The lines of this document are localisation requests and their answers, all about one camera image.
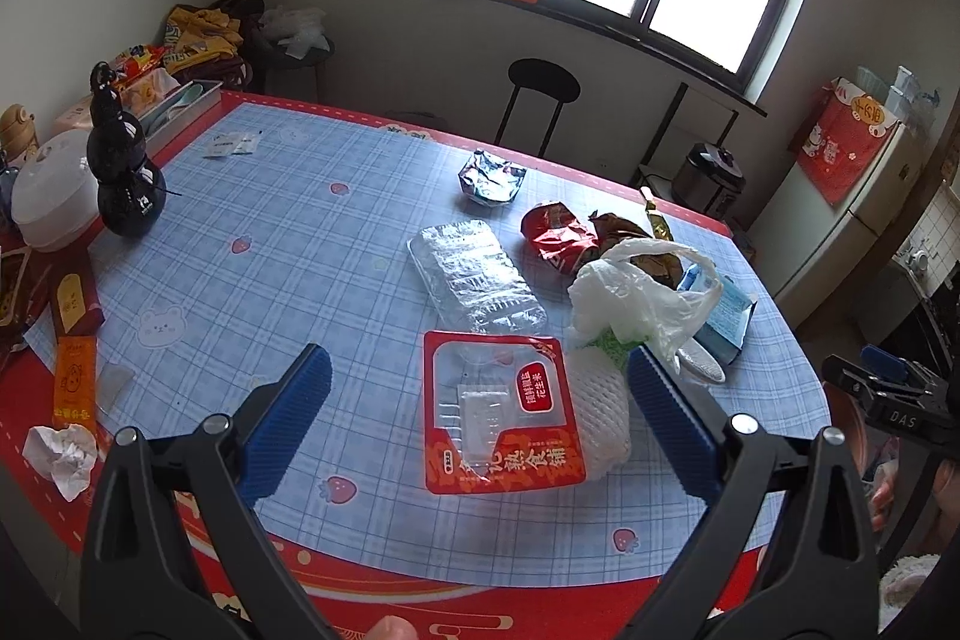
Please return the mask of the blue and white carton box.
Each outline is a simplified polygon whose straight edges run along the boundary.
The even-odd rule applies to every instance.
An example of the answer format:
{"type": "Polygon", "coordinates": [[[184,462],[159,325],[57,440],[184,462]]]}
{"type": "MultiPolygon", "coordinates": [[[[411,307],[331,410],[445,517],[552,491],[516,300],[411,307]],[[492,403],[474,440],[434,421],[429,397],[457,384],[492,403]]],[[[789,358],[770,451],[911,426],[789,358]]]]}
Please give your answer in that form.
{"type": "Polygon", "coordinates": [[[719,279],[721,298],[700,331],[680,348],[684,359],[709,354],[719,365],[731,365],[742,353],[758,298],[743,291],[731,276],[721,275],[719,279]]]}

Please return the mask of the white round lidded container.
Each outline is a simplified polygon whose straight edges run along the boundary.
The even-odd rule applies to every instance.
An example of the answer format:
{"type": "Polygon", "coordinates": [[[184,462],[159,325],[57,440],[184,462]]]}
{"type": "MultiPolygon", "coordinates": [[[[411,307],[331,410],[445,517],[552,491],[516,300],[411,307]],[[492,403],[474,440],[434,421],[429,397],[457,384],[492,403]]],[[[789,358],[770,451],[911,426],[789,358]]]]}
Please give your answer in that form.
{"type": "Polygon", "coordinates": [[[88,138],[83,128],[53,136],[16,177],[11,216],[32,250],[62,250],[98,218],[98,182],[86,159],[88,138]]]}

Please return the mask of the red food package with window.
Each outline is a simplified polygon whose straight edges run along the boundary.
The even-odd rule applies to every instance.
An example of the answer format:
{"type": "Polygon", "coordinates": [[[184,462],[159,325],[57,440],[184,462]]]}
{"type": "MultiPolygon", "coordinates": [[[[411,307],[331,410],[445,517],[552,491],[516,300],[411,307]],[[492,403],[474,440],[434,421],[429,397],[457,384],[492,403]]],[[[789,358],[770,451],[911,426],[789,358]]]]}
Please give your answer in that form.
{"type": "Polygon", "coordinates": [[[560,341],[428,331],[423,338],[425,487],[516,494],[586,481],[560,341]]]}

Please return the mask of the white containers on fridge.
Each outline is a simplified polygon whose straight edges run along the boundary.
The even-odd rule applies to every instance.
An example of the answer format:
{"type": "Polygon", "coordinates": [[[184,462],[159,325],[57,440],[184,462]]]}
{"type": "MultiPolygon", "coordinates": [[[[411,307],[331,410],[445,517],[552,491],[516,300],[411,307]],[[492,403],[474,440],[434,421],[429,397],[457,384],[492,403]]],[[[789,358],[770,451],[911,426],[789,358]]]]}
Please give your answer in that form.
{"type": "Polygon", "coordinates": [[[884,104],[885,109],[891,110],[900,119],[906,119],[912,113],[926,117],[932,115],[940,106],[939,91],[923,91],[918,78],[903,65],[896,69],[891,83],[882,80],[870,68],[859,65],[854,75],[854,84],[884,104]]]}

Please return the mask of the cream two-door refrigerator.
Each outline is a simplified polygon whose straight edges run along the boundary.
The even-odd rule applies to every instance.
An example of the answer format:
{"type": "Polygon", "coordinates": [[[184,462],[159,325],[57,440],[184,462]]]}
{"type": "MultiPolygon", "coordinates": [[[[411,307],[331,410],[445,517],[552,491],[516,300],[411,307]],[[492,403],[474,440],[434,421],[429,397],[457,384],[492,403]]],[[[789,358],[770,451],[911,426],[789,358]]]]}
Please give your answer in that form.
{"type": "Polygon", "coordinates": [[[748,229],[754,266],[796,328],[843,283],[895,220],[923,169],[923,145],[900,125],[850,193],[832,206],[800,166],[748,229]]]}

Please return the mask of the blue plaid tablecloth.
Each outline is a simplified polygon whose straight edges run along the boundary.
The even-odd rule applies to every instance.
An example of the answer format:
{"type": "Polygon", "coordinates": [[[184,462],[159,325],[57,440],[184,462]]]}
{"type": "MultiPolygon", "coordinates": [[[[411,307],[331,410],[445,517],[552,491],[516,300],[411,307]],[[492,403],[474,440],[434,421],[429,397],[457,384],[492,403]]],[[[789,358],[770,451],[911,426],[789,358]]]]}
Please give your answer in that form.
{"type": "Polygon", "coordinates": [[[185,434],[275,380],[306,346],[332,390],[274,495],[286,541],[386,572],[469,587],[579,587],[661,575],[703,507],[644,420],[630,459],[597,481],[522,494],[425,486],[423,336],[438,312],[410,257],[416,232],[475,220],[462,149],[335,117],[244,104],[221,131],[257,149],[213,159],[195,140],[143,241],[101,234],[89,255],[101,365],[130,378],[107,429],[185,434]]]}

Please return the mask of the grey utensil tray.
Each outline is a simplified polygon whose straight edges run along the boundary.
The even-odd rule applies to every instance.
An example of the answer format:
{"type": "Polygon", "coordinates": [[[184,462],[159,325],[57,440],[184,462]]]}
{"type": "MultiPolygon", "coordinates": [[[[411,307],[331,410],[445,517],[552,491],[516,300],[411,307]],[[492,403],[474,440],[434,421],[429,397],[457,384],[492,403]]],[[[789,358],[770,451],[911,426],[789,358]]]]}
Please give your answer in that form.
{"type": "Polygon", "coordinates": [[[189,81],[163,99],[140,119],[145,133],[146,154],[155,159],[169,143],[181,135],[200,115],[220,102],[221,83],[212,80],[189,81]]]}

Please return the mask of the crumpled white tissue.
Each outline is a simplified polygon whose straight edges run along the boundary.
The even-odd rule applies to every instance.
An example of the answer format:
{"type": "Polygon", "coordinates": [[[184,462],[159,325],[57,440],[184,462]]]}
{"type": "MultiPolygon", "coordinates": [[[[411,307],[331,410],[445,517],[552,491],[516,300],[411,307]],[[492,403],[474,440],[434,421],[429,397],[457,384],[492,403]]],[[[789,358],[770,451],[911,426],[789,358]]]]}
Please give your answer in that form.
{"type": "Polygon", "coordinates": [[[83,425],[70,424],[65,429],[36,425],[26,434],[23,458],[52,482],[65,502],[73,502],[89,487],[98,443],[83,425]]]}

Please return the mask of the clear plastic tray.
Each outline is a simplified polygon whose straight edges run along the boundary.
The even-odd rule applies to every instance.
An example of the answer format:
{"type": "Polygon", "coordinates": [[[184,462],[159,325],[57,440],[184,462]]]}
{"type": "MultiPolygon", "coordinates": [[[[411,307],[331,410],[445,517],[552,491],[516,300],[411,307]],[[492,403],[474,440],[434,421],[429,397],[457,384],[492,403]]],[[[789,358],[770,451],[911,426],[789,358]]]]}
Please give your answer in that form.
{"type": "Polygon", "coordinates": [[[547,323],[545,308],[487,223],[425,227],[407,247],[446,330],[534,335],[547,323]]]}

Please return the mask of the black gourd-shaped bottle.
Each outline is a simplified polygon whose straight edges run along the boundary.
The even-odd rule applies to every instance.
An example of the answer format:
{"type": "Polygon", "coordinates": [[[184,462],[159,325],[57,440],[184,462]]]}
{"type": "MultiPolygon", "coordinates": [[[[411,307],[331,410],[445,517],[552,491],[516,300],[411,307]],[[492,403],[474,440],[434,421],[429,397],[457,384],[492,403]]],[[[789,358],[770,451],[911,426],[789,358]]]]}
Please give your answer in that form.
{"type": "Polygon", "coordinates": [[[93,128],[86,142],[89,170],[98,182],[98,209],[117,236],[141,239],[166,205],[166,181],[146,152],[139,120],[124,109],[114,86],[116,73],[98,62],[89,74],[93,128]]]}

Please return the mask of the electric pressure cooker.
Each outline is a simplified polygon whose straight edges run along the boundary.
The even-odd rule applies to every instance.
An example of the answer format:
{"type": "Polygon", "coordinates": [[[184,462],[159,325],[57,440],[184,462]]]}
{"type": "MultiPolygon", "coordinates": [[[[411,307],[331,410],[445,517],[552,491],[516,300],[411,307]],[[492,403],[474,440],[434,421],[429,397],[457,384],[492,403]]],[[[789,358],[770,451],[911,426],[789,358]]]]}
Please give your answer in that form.
{"type": "Polygon", "coordinates": [[[672,179],[674,202],[724,221],[742,195],[745,177],[729,149],[695,143],[672,179]]]}

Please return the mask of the white foam fruit net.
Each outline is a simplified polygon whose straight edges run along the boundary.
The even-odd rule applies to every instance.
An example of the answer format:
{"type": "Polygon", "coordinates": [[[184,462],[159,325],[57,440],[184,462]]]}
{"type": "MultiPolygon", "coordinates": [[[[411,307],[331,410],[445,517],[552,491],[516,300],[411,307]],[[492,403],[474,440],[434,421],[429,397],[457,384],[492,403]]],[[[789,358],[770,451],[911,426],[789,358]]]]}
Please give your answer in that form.
{"type": "Polygon", "coordinates": [[[622,372],[596,346],[565,354],[569,394],[587,481],[597,481],[631,455],[630,399],[622,372]]]}

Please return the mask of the black round stool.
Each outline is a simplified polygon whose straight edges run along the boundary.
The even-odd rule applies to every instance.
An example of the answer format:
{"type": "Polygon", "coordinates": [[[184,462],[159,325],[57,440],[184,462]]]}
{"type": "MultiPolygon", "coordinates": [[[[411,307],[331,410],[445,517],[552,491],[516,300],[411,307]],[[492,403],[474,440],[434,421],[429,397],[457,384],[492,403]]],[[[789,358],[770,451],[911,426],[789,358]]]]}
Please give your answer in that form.
{"type": "Polygon", "coordinates": [[[537,57],[517,58],[509,65],[506,76],[511,83],[511,94],[501,115],[500,123],[496,127],[493,143],[496,146],[503,144],[503,138],[516,109],[517,99],[523,96],[524,92],[534,94],[539,99],[540,109],[550,109],[550,119],[545,124],[544,133],[540,136],[540,142],[537,145],[537,156],[544,159],[550,143],[553,142],[560,115],[581,97],[583,92],[581,83],[562,65],[537,57]]]}

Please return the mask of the pile of yellow snack bags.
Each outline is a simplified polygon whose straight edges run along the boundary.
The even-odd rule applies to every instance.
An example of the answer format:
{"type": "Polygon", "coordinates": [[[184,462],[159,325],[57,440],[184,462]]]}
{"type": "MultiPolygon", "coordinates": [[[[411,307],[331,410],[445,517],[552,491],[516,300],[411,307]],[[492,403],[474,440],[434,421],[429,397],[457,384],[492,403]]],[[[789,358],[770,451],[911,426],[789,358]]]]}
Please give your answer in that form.
{"type": "Polygon", "coordinates": [[[179,85],[210,80],[242,91],[252,80],[242,44],[241,21],[226,11],[178,5],[164,23],[161,62],[179,85]]]}

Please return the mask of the red snack bag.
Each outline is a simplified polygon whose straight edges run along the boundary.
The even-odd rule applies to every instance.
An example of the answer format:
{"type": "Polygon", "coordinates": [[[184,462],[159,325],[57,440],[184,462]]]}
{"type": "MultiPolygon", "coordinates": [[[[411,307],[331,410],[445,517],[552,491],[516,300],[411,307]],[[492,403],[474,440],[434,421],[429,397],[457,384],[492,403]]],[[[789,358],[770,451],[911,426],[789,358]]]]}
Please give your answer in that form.
{"type": "Polygon", "coordinates": [[[596,234],[560,202],[532,208],[521,221],[521,232],[540,259],[562,275],[574,276],[599,257],[596,234]]]}

